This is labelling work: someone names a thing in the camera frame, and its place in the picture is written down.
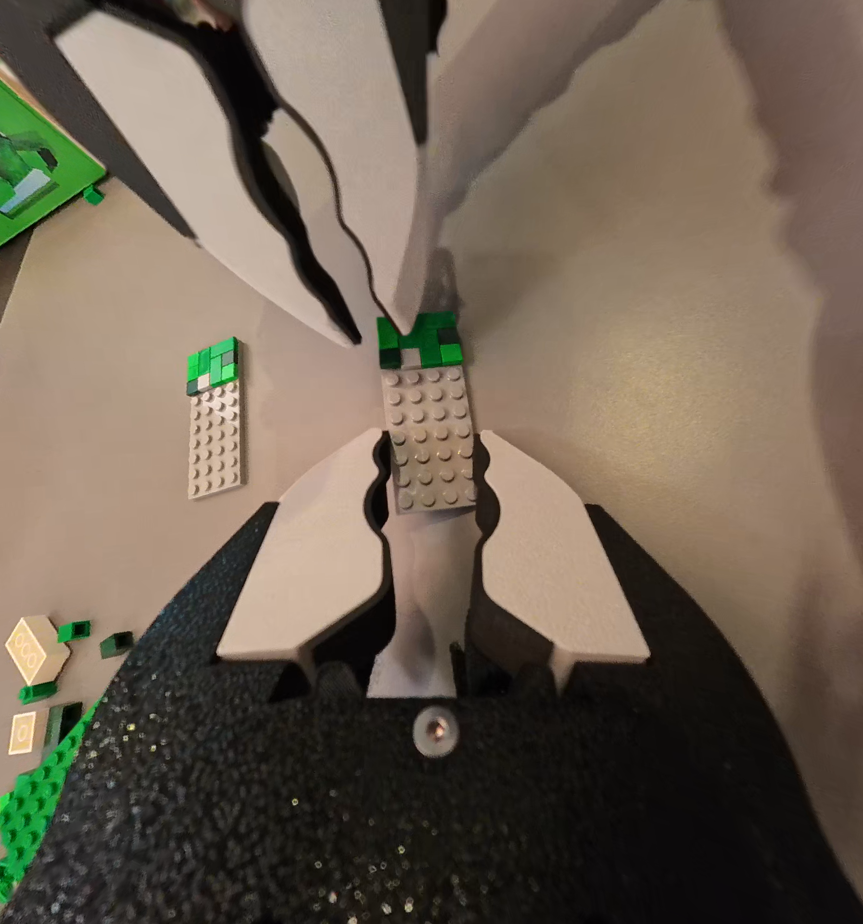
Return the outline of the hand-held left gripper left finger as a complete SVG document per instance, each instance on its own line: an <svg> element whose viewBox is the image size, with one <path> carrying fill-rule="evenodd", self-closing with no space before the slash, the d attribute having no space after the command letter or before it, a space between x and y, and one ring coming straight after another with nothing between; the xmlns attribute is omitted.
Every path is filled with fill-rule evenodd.
<svg viewBox="0 0 863 924"><path fill-rule="evenodd" d="M390 441L368 429L279 499L216 650L227 662L284 661L314 676L347 664L367 685L393 636Z"/></svg>

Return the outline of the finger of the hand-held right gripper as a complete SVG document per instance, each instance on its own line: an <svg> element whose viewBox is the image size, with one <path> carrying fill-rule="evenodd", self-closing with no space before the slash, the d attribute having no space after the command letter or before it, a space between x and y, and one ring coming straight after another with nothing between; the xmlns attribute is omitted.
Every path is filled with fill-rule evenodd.
<svg viewBox="0 0 863 924"><path fill-rule="evenodd" d="M427 65L440 29L440 2L248 2L248 38L327 156L342 225L401 334L421 311L437 236Z"/></svg>
<svg viewBox="0 0 863 924"><path fill-rule="evenodd" d="M281 104L238 25L191 25L164 2L91 2L56 46L199 245L329 340L356 321L312 248L264 137Z"/></svg>

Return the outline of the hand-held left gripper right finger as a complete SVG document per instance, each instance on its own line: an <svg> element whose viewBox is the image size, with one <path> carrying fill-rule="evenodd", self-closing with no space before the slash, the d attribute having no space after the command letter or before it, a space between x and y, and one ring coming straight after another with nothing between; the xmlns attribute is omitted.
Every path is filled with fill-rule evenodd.
<svg viewBox="0 0 863 924"><path fill-rule="evenodd" d="M580 665L645 665L639 627L587 505L494 431L477 442L470 652L509 687L541 673L561 692Z"/></svg>

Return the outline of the grey plate with green tiles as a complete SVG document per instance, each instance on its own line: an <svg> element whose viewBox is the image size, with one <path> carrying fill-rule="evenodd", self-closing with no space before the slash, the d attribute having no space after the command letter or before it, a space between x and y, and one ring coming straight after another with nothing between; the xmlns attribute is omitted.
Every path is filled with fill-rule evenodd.
<svg viewBox="0 0 863 924"><path fill-rule="evenodd" d="M190 354L186 372L187 496L197 501L246 482L241 341L229 336Z"/></svg>
<svg viewBox="0 0 863 924"><path fill-rule="evenodd" d="M420 313L407 334L387 317L376 327L396 511L474 506L474 425L454 313Z"/></svg>

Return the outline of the green instruction booklet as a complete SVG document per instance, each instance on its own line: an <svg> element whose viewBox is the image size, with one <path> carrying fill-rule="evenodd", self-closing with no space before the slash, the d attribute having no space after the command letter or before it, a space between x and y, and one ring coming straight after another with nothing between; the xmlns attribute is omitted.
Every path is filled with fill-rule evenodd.
<svg viewBox="0 0 863 924"><path fill-rule="evenodd" d="M108 177L0 57L0 248Z"/></svg>

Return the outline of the white rectangular brick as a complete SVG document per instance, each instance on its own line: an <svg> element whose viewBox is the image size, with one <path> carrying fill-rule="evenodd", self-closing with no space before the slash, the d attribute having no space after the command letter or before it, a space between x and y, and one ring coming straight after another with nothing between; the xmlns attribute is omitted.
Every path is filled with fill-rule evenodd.
<svg viewBox="0 0 863 924"><path fill-rule="evenodd" d="M71 650L57 637L57 628L48 616L28 616L12 629L5 648L18 668L24 687L56 681Z"/></svg>

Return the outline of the long green baseplate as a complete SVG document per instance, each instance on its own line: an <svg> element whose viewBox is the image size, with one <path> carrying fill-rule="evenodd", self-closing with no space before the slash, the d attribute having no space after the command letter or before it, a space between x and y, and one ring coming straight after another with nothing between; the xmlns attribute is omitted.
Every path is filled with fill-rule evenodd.
<svg viewBox="0 0 863 924"><path fill-rule="evenodd" d="M19 884L53 820L69 769L89 728L95 702L33 771L22 773L14 788L0 799L0 882Z"/></svg>

